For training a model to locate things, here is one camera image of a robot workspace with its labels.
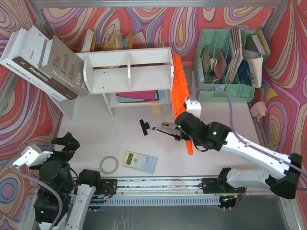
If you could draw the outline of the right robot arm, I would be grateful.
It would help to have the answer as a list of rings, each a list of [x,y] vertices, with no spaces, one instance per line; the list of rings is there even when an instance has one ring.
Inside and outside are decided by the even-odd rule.
[[[247,140],[222,123],[206,125],[188,112],[181,113],[175,124],[203,152],[222,150],[259,166],[259,170],[222,168],[217,179],[203,189],[205,193],[210,188],[230,193],[237,188],[255,187],[269,189],[282,198],[295,198],[302,174],[300,155],[277,153]]]

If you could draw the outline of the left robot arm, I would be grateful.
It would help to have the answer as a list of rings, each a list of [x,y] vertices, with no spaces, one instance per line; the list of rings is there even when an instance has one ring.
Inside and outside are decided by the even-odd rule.
[[[89,203],[102,184],[100,172],[84,169],[75,182],[69,160],[80,147],[79,142],[68,132],[51,143],[63,149],[53,149],[44,162],[31,167],[38,170],[39,182],[46,184],[37,192],[35,219],[40,228],[49,224],[54,230],[81,230]]]

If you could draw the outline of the orange microfiber duster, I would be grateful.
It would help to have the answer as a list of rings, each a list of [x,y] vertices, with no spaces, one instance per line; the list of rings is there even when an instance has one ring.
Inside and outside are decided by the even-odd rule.
[[[172,110],[176,119],[182,112],[186,112],[185,101],[189,96],[188,83],[185,77],[184,68],[181,57],[178,54],[172,53],[173,59],[173,85],[170,91]]]

